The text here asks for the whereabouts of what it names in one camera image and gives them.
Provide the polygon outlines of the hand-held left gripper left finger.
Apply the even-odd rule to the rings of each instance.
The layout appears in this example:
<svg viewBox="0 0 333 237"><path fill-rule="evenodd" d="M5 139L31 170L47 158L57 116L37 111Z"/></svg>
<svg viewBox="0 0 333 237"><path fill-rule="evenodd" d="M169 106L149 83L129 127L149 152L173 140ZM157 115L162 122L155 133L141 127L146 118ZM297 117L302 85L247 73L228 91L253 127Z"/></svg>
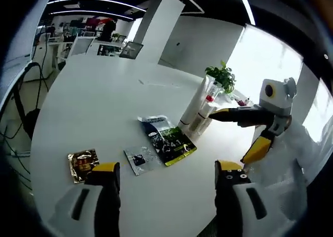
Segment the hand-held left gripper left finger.
<svg viewBox="0 0 333 237"><path fill-rule="evenodd" d="M50 225L59 236L119 236L120 163L102 163L56 203Z"/></svg>

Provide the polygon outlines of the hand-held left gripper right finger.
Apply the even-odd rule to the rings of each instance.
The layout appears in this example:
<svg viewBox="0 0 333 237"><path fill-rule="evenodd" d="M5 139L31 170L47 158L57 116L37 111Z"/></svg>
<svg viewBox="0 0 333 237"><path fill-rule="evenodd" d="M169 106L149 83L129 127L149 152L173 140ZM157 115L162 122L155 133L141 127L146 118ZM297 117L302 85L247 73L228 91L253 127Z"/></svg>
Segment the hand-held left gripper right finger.
<svg viewBox="0 0 333 237"><path fill-rule="evenodd" d="M215 192L218 236L284 236L294 224L237 163L215 161Z"/></svg>

